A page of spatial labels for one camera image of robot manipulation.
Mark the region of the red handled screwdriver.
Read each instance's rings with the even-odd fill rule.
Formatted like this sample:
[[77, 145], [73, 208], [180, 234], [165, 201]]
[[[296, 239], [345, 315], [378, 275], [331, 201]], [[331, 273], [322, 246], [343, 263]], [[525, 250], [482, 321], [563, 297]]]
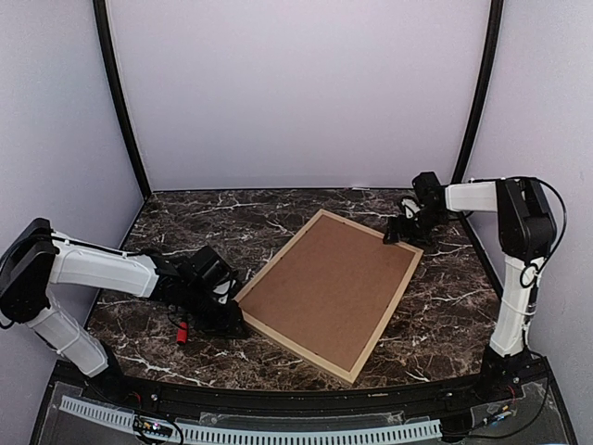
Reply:
[[177, 323], [177, 337], [176, 343], [179, 346], [184, 346], [189, 337], [189, 324], [188, 324], [188, 317], [184, 314], [179, 322]]

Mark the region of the wooden picture frame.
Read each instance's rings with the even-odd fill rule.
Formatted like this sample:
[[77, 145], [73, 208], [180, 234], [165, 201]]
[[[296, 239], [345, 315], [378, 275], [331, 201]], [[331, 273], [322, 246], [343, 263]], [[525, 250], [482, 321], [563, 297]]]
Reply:
[[241, 290], [246, 322], [264, 337], [352, 384], [423, 256], [319, 210]]

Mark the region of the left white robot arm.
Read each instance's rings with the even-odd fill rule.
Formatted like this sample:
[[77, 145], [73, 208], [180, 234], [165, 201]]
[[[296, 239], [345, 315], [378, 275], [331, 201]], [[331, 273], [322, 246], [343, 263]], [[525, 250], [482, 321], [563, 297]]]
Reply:
[[191, 256], [154, 250], [117, 250], [55, 231], [33, 220], [1, 257], [1, 326], [25, 324], [55, 352], [94, 379], [111, 404], [131, 396], [130, 382], [110, 348], [90, 335], [51, 296], [51, 285], [88, 286], [122, 292], [183, 311], [197, 331], [211, 337], [247, 336], [235, 299], [242, 284], [213, 248]]

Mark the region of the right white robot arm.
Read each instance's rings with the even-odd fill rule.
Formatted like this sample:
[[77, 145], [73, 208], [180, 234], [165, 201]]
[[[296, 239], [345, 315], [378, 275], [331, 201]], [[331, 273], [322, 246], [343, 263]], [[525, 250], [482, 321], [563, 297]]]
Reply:
[[387, 219], [383, 242], [426, 242], [435, 227], [449, 221], [451, 213], [496, 214], [506, 269], [498, 319], [487, 351], [501, 359], [523, 353], [536, 312], [541, 274], [567, 227], [566, 213], [561, 226], [557, 225], [546, 195], [550, 191], [566, 210], [560, 193], [530, 176], [443, 185], [434, 172], [422, 172], [412, 185], [415, 196], [399, 201], [400, 213]]

